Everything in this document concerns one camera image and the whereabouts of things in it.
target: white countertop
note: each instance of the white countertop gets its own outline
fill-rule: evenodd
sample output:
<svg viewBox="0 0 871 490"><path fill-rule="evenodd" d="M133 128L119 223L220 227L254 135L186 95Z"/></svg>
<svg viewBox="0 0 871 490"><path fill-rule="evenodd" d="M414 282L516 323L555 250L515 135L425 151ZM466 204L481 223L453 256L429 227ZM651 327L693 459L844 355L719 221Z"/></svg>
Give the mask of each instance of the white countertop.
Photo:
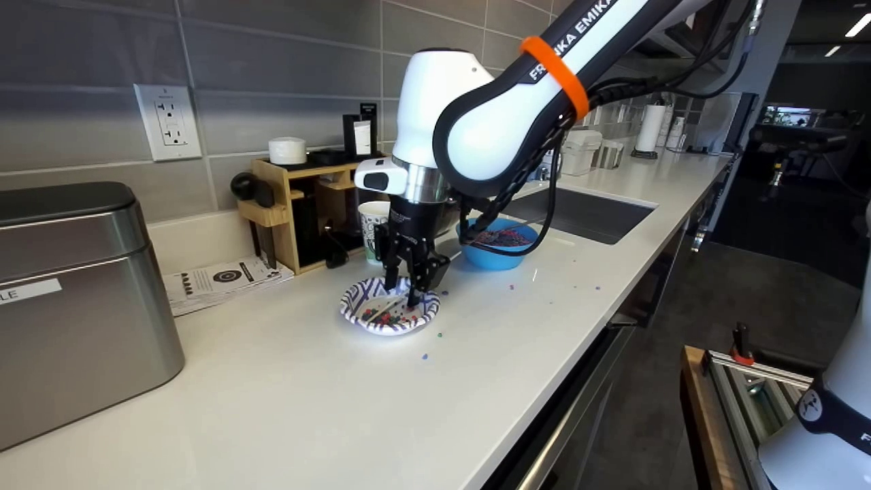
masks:
<svg viewBox="0 0 871 490"><path fill-rule="evenodd" d="M408 336L338 316L375 272L360 256L186 316L175 381L2 451L0 487L476 487L719 167L668 155L563 178L655 208L617 244L549 231L519 270L450 270L439 317Z"/></svg>

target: floor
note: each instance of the floor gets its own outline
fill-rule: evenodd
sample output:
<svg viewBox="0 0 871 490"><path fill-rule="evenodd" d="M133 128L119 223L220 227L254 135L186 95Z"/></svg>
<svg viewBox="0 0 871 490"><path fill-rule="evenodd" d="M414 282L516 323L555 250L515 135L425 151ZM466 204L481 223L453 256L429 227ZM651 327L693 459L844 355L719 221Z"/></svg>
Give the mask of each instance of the floor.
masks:
<svg viewBox="0 0 871 490"><path fill-rule="evenodd" d="M681 346L725 351L729 329L745 323L755 346L825 365L854 299L844 279L806 263L717 242L681 253L662 309L628 347L579 487L696 487L678 400Z"/></svg>

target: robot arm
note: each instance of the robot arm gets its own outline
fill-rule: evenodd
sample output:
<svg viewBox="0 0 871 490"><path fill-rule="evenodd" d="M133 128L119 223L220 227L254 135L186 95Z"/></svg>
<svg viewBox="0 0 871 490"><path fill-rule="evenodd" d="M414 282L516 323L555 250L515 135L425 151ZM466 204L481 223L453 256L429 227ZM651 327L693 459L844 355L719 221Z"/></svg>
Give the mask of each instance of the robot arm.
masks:
<svg viewBox="0 0 871 490"><path fill-rule="evenodd" d="M467 50L418 50L412 57L391 158L364 161L357 187L387 192L391 215L378 227L378 256L391 289L406 260L408 308L444 274L436 253L444 200L461 206L461 242L484 231L523 187L542 155L557 146L563 129L587 105L572 103L567 79L593 87L605 71L628 53L678 4L706 0L575 0L540 37L552 63L519 53L491 76Z"/></svg>

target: blue bowl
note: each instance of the blue bowl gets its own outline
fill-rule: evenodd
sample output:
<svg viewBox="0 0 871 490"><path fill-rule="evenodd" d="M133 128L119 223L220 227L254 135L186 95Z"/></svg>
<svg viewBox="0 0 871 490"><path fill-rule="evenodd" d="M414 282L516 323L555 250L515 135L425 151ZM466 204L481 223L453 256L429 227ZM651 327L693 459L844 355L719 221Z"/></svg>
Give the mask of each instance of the blue bowl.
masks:
<svg viewBox="0 0 871 490"><path fill-rule="evenodd" d="M496 216L476 240L497 250L526 250L537 236L540 234L526 223ZM466 244L462 260L467 270L515 270L523 256L497 256L492 250Z"/></svg>

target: patterned plate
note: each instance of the patterned plate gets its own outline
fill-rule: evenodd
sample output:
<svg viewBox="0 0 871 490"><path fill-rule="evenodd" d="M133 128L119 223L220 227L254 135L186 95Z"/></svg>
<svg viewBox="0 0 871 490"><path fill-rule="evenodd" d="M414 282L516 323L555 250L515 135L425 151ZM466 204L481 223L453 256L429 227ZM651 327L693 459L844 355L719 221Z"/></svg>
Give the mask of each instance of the patterned plate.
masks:
<svg viewBox="0 0 871 490"><path fill-rule="evenodd" d="M428 327L436 317L439 299L428 294L408 309L412 279L401 276L394 289L384 289L384 276L367 276L345 291L338 313L374 334L398 336Z"/></svg>

